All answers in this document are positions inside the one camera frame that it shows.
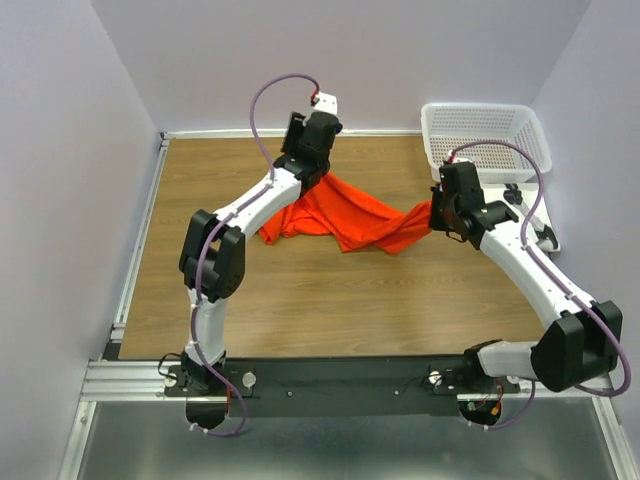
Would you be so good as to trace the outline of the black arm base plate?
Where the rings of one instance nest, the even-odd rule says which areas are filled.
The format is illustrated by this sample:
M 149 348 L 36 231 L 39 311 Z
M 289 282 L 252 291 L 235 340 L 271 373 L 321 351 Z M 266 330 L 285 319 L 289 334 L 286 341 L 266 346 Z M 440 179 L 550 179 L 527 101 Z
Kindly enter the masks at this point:
M 464 355 L 227 358 L 212 370 L 185 355 L 158 372 L 190 423 L 211 432 L 262 418 L 471 415 L 496 424 L 519 387 Z

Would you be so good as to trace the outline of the orange t shirt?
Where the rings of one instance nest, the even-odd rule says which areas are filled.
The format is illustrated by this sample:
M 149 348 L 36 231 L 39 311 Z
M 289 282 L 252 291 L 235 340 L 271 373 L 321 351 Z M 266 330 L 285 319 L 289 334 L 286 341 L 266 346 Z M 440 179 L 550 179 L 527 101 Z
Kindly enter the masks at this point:
M 281 237 L 331 235 L 344 253 L 376 247 L 395 255 L 430 233 L 430 217 L 429 201 L 402 212 L 328 174 L 278 211 L 259 229 L 259 235 L 268 245 Z

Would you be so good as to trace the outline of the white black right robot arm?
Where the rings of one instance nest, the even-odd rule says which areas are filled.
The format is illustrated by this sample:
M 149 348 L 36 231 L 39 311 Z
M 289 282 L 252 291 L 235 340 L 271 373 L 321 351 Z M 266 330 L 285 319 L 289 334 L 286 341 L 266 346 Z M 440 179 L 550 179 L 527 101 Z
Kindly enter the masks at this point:
M 498 265 L 544 328 L 536 342 L 490 341 L 473 348 L 460 379 L 480 392 L 496 377 L 537 380 L 553 392 L 577 387 L 617 366 L 622 313 L 577 288 L 526 238 L 523 218 L 505 201 L 486 200 L 476 167 L 445 164 L 432 189 L 430 227 L 455 233 Z

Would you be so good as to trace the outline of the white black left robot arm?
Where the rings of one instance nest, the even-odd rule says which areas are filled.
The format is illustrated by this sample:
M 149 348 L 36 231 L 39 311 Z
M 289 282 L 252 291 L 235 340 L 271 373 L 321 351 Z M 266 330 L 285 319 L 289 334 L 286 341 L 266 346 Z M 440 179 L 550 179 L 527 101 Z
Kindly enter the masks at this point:
M 227 299 L 244 279 L 247 240 L 329 172 L 330 151 L 341 129 L 334 113 L 292 113 L 282 155 L 269 173 L 231 204 L 191 217 L 179 259 L 191 303 L 181 368 L 185 383 L 197 393 L 212 394 L 222 383 L 215 364 L 225 355 Z

